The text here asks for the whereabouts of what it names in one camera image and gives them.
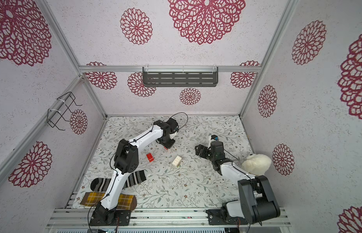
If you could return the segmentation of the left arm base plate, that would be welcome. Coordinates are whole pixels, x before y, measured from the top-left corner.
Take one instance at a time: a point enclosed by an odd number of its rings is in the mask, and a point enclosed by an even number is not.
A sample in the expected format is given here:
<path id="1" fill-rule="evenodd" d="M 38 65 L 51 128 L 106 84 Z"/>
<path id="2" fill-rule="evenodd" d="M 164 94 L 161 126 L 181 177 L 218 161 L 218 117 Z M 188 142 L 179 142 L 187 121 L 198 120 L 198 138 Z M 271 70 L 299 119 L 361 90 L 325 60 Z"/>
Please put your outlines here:
<path id="1" fill-rule="evenodd" d="M 130 210 L 95 210 L 90 218 L 90 226 L 129 226 Z"/>

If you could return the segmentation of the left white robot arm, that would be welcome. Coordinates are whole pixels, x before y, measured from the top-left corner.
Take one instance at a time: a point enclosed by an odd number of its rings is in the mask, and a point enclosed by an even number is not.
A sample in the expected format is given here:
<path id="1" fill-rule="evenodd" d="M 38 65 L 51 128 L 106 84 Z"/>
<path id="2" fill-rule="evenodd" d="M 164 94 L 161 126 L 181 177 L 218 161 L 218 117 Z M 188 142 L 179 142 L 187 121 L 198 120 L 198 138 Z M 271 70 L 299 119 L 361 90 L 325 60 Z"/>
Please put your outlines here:
<path id="1" fill-rule="evenodd" d="M 174 137 L 178 131 L 178 122 L 169 118 L 167 121 L 155 121 L 148 130 L 133 139 L 120 140 L 114 155 L 113 176 L 104 198 L 96 207 L 103 207 L 106 211 L 115 210 L 125 181 L 139 165 L 140 152 L 154 141 L 170 149 L 175 143 Z"/>

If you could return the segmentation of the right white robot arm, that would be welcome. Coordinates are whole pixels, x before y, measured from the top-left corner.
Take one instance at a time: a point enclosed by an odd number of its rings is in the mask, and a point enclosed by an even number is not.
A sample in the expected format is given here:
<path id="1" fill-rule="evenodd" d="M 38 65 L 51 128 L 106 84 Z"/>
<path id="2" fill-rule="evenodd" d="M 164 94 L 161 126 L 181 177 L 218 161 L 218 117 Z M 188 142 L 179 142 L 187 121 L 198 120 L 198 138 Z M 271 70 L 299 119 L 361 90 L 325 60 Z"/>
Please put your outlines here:
<path id="1" fill-rule="evenodd" d="M 219 210 L 207 210 L 211 225 L 261 224 L 277 218 L 281 210 L 266 176 L 256 176 L 240 169 L 225 155 L 226 150 L 220 141 L 212 141 L 210 146 L 197 145 L 195 154 L 211 162 L 214 171 L 232 181 L 238 187 L 239 198 L 223 203 Z"/>

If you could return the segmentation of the cream lego brick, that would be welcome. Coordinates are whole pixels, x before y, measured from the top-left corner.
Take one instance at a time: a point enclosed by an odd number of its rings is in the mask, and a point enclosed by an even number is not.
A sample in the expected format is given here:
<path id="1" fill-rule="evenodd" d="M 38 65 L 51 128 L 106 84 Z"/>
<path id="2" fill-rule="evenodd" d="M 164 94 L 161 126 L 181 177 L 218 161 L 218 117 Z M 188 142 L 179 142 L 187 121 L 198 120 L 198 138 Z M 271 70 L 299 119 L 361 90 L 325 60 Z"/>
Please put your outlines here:
<path id="1" fill-rule="evenodd" d="M 172 166 L 177 167 L 180 165 L 182 158 L 180 156 L 176 156 L 176 158 L 172 162 Z"/>

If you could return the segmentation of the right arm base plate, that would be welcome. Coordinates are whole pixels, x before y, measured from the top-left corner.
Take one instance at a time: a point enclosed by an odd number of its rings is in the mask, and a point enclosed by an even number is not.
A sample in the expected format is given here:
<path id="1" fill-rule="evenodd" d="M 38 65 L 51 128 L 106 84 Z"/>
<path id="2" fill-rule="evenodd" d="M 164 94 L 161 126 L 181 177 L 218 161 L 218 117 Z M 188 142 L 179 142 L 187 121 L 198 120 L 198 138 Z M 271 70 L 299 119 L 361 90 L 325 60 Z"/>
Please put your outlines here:
<path id="1" fill-rule="evenodd" d="M 227 211 L 221 209 L 208 209 L 209 225 L 248 225 L 246 219 L 242 217 L 231 217 Z"/>

